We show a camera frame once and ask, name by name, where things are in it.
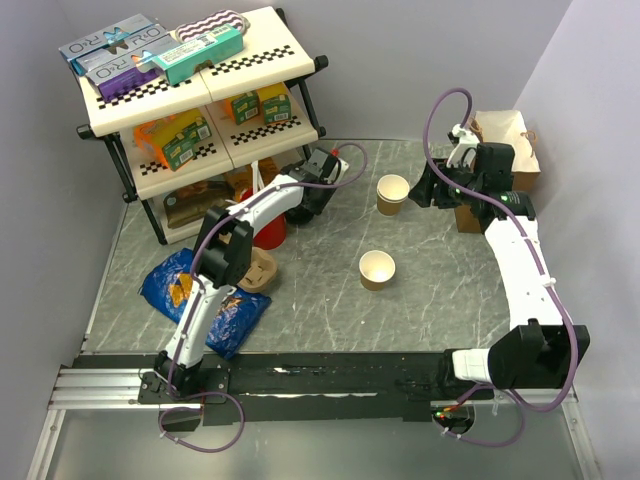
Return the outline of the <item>brown paper cups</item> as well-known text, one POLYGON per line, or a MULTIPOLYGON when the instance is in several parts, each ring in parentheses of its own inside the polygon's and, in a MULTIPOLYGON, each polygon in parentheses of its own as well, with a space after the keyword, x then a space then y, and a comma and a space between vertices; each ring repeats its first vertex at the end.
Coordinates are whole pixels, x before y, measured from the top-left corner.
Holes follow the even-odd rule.
POLYGON ((385 175, 377 183, 377 209, 385 216, 399 213, 408 197, 410 185, 405 178, 395 174, 385 175))

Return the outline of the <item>brown paper coffee cup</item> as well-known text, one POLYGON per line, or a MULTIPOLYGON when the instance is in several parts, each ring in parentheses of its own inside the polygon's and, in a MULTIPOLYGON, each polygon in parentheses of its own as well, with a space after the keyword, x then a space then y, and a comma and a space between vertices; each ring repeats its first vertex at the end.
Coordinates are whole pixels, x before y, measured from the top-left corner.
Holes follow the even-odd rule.
POLYGON ((370 250, 360 258, 359 272, 361 284, 365 289, 379 291, 394 277, 396 264, 388 253, 370 250))

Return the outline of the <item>brown pulp cup carrier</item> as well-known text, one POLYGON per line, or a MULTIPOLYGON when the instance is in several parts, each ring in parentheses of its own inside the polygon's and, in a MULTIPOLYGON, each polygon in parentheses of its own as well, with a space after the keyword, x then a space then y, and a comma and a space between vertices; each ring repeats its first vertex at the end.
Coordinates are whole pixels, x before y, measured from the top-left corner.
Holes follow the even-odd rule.
POLYGON ((277 272, 275 258, 268 251, 253 247, 249 268, 237 286, 249 293, 262 293, 274 280, 277 272))

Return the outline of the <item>black coffee cup lids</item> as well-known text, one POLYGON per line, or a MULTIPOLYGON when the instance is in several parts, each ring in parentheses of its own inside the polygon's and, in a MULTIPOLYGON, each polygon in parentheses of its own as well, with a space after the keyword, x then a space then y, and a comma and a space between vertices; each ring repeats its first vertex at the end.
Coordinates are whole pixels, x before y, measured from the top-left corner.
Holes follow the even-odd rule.
POLYGON ((285 219, 288 224, 293 226, 304 226, 309 224, 315 218, 315 214, 305 208, 296 207, 285 213, 285 219))

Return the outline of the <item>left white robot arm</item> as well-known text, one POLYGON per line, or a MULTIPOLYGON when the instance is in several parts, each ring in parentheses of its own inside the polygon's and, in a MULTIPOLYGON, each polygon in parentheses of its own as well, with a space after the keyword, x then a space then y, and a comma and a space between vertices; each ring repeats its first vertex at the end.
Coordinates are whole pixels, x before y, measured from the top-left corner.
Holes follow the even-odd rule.
POLYGON ((248 273, 255 235, 291 209, 320 214, 342 171, 336 150, 316 149, 309 159, 283 168, 246 200, 214 207, 205 215, 190 269, 189 299, 175 334, 154 363, 162 390, 172 400, 184 402, 195 395, 209 331, 206 319, 248 273))

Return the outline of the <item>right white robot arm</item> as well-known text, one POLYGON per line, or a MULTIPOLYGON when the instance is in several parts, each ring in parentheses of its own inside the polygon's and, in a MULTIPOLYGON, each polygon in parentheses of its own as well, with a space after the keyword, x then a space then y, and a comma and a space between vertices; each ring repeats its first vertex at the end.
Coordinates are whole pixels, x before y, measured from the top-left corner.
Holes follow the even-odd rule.
POLYGON ((459 166, 428 158, 409 197, 422 208, 470 208, 497 261, 510 327, 487 348, 449 351, 450 365, 436 376, 438 390, 454 399, 472 382, 511 393, 556 389, 562 402, 589 347, 588 329, 573 323, 556 292, 531 199, 513 188, 513 148, 480 143, 461 153, 459 166))

